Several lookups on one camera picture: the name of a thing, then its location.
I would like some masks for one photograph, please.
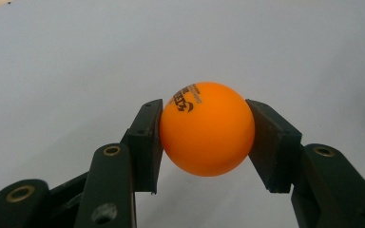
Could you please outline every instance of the gray background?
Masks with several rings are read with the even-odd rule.
[[[142,104],[200,81],[269,104],[365,178],[365,0],[18,0],[0,7],[0,189],[76,177]],[[297,226],[248,159],[199,178],[164,154],[158,187],[137,194],[139,227]]]

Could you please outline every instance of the table tennis ball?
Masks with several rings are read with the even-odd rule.
[[[182,170],[203,177],[237,167],[253,145],[255,124],[247,102],[217,83],[197,83],[178,91],[160,121],[164,150]]]

